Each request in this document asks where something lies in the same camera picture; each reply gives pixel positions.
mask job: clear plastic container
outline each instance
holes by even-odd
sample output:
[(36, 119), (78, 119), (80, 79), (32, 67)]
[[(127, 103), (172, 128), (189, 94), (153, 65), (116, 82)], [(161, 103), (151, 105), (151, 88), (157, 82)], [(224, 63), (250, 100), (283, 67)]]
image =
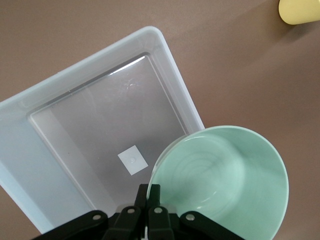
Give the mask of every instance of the clear plastic container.
[[(111, 216), (170, 143), (203, 128), (163, 35), (145, 27), (0, 103), (0, 184), (42, 233)], [(133, 147), (131, 175), (118, 155)]]

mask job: white square label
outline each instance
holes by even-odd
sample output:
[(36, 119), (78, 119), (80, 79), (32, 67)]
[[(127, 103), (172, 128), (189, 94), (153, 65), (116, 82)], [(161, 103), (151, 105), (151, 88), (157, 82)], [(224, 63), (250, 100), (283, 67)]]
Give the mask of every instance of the white square label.
[(136, 174), (142, 169), (148, 167), (147, 162), (139, 152), (136, 145), (121, 152), (118, 154), (118, 157), (131, 175)]

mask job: brown table surface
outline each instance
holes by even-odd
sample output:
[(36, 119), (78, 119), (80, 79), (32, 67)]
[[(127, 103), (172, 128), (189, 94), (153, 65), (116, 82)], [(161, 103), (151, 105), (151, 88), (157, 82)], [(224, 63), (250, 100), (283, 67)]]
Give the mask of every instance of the brown table surface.
[[(0, 101), (144, 26), (159, 28), (206, 127), (252, 129), (278, 149), (289, 203), (276, 240), (320, 239), (320, 22), (279, 0), (0, 0)], [(39, 234), (0, 189), (0, 239)]]

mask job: yellow object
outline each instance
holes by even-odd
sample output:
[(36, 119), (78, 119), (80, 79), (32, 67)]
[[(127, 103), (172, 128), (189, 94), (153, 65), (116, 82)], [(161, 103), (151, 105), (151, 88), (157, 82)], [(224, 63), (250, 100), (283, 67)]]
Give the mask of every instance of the yellow object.
[(296, 25), (320, 20), (320, 0), (280, 0), (279, 13), (287, 24)]

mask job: green bowl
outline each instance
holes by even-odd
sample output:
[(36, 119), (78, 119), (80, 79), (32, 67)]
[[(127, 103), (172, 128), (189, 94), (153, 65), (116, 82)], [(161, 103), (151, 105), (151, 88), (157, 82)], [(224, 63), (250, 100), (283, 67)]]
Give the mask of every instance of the green bowl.
[(275, 147), (238, 126), (211, 127), (173, 142), (157, 160), (151, 184), (160, 184), (160, 202), (169, 212), (197, 211), (246, 240), (273, 239), (289, 199)]

